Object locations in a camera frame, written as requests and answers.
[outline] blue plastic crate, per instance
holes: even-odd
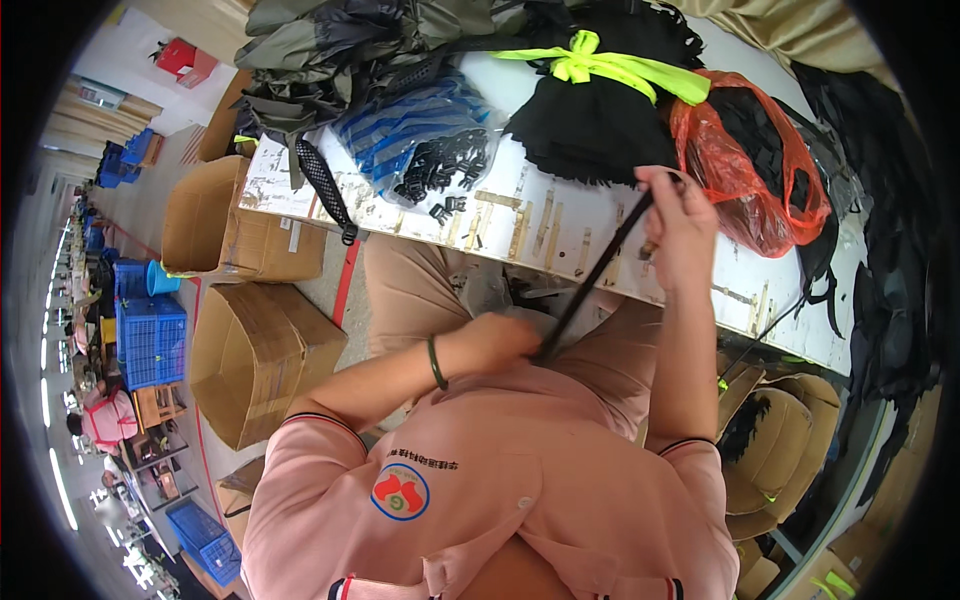
[[[120,370],[131,390],[183,380],[186,311],[169,297],[117,302]]]
[[[101,171],[100,177],[97,178],[97,185],[100,187],[114,188],[123,181],[123,178],[115,173],[108,173],[107,171]]]
[[[113,298],[147,298],[147,262],[132,258],[113,261]]]
[[[119,258],[113,261],[113,314],[117,316],[117,360],[124,362],[123,325],[120,318],[121,304],[134,298],[147,298],[147,261]]]
[[[123,174],[123,182],[133,183],[136,181],[136,178],[140,177],[140,171],[142,171],[141,167],[127,167],[127,170]]]
[[[127,140],[127,145],[120,154],[120,160],[133,166],[140,164],[143,157],[147,155],[147,148],[150,146],[150,140],[153,137],[154,130],[148,127]]]
[[[180,545],[221,586],[240,574],[240,549],[224,527],[192,500],[167,509]]]

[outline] red plastic bag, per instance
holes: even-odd
[[[723,129],[720,116],[708,102],[695,107],[675,102],[670,113],[670,131],[677,143],[680,168],[698,180],[707,198],[716,204],[720,229],[730,238],[761,256],[779,258],[795,245],[812,242],[830,214],[830,203],[820,174],[804,140],[770,96],[739,73],[707,71],[715,87],[749,87],[766,110],[783,141],[783,198],[770,193],[756,173],[750,158]],[[806,210],[790,204],[794,171],[806,171]]]

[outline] scratched table surface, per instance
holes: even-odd
[[[705,19],[688,19],[707,49],[707,68],[742,73],[767,94],[803,116],[812,112],[796,81],[769,55],[727,34]],[[497,60],[483,53],[466,55],[461,69],[484,98],[512,114],[532,95],[538,76],[519,60]],[[417,239],[539,271],[582,280],[612,239],[617,226],[639,199],[621,185],[587,186],[555,178],[524,159],[523,147],[501,138],[485,179],[468,194],[467,211],[441,226],[428,208],[405,210],[378,197],[336,136],[326,128],[307,137],[326,158],[350,217],[358,227]],[[264,137],[254,156],[240,205],[335,226],[317,202],[309,183],[290,188],[286,149]],[[765,338],[772,347],[842,374],[850,371],[853,326],[852,288],[857,265],[866,256],[865,213],[848,216],[840,227],[831,262],[838,279],[836,318],[844,338],[830,329],[825,303],[805,306],[795,319],[783,319]],[[600,278],[599,286],[625,296],[663,305],[653,265],[640,258],[643,227],[628,236],[622,251]],[[717,236],[712,300],[717,324],[755,338],[800,296],[801,271],[796,251],[778,259],[758,256],[723,234]],[[814,293],[826,282],[814,286]]]

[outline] pink polo shirt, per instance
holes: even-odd
[[[428,394],[369,456],[338,421],[292,417],[267,448],[244,579],[257,600],[453,600],[517,534],[578,599],[730,600],[716,448],[658,456],[611,427],[594,393],[537,367]]]

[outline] red floor line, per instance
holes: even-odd
[[[127,236],[127,239],[129,239],[130,241],[134,242],[134,244],[136,244],[137,246],[139,246],[139,247],[140,247],[140,250],[146,252],[148,256],[150,256],[150,257],[153,258],[153,259],[159,259],[159,258],[160,258],[160,253],[159,253],[159,252],[157,252],[157,251],[154,250],[153,248],[147,246],[146,244],[144,244],[144,243],[141,242],[140,240],[136,239],[135,237],[133,237],[132,235],[130,235],[129,233],[127,233],[123,228],[121,228],[119,225],[117,225],[112,219],[107,219],[107,221],[110,221],[110,224],[113,226],[114,229],[116,229],[117,231],[119,231],[119,232],[123,233],[124,235],[126,235],[126,236]]]
[[[107,220],[110,221],[110,224],[113,225],[113,227],[117,231],[127,236],[127,238],[130,241],[134,242],[134,244],[139,246],[141,250],[146,252],[148,256],[151,256],[152,258],[160,258],[160,255],[154,249],[150,248],[146,244],[142,243],[140,240],[136,239],[135,237],[133,237],[132,235],[124,231],[123,228],[118,226],[112,220],[110,219],[107,219]],[[203,281],[199,277],[191,277],[187,279],[187,281],[197,286],[197,299],[194,301],[194,305],[193,305],[193,329],[194,331],[196,331],[197,317],[200,315],[200,291],[202,289]],[[217,520],[220,521],[221,525],[226,527],[227,525],[224,523],[223,511],[221,510],[220,502],[217,499],[217,492],[213,488],[213,479],[210,477],[210,466],[206,462],[206,449],[204,448],[204,428],[200,423],[200,407],[197,405],[196,399],[194,399],[194,402],[193,402],[193,411],[197,419],[197,440],[200,442],[200,456],[202,459],[204,459],[204,472],[206,473],[206,484],[210,487],[210,496],[213,498],[213,508],[215,508],[217,511]]]
[[[353,268],[356,266],[357,254],[360,253],[360,240],[353,242],[347,248],[344,257],[344,268],[340,271],[340,283],[337,284],[337,299],[333,302],[333,324],[342,327],[344,324],[344,310],[347,308],[347,296],[350,293],[350,280],[353,279]]]

